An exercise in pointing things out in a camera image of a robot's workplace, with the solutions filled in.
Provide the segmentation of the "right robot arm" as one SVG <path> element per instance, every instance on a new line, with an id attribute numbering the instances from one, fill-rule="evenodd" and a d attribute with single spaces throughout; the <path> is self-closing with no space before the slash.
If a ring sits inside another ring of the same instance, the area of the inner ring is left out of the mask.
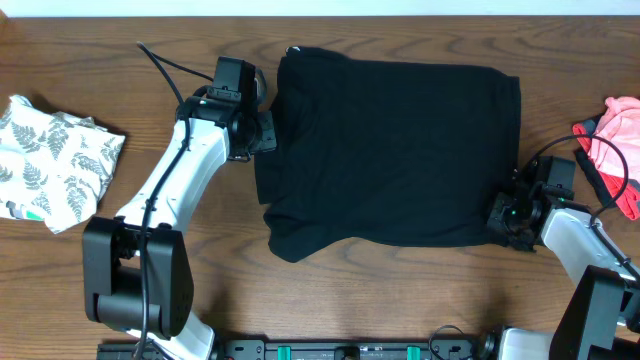
<path id="1" fill-rule="evenodd" d="M 616 336 L 619 327 L 639 332 L 639 268 L 572 197 L 543 188 L 496 200 L 490 226 L 515 226 L 551 250 L 575 291 L 554 332 L 504 328 L 482 341 L 480 359 L 639 360 L 639 342 Z"/>

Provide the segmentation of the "black t-shirt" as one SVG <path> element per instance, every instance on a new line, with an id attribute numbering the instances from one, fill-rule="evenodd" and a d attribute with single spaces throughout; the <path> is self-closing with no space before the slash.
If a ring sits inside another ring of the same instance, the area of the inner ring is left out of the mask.
<path id="1" fill-rule="evenodd" d="M 487 220 L 517 166 L 517 77 L 297 46 L 280 61 L 277 89 L 277 147 L 254 159 L 274 255 L 298 262 L 351 237 L 504 243 Z"/>

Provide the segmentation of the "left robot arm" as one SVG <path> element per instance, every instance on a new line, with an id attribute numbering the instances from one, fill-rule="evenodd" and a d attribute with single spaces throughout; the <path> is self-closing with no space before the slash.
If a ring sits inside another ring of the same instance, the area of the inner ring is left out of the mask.
<path id="1" fill-rule="evenodd" d="M 99 359 L 219 359 L 214 330 L 192 310 L 184 235 L 204 190 L 227 161 L 276 147 L 270 112 L 188 98 L 171 142 L 139 192 L 114 218 L 94 216 L 82 236 L 89 320 L 136 337 L 101 344 Z"/>

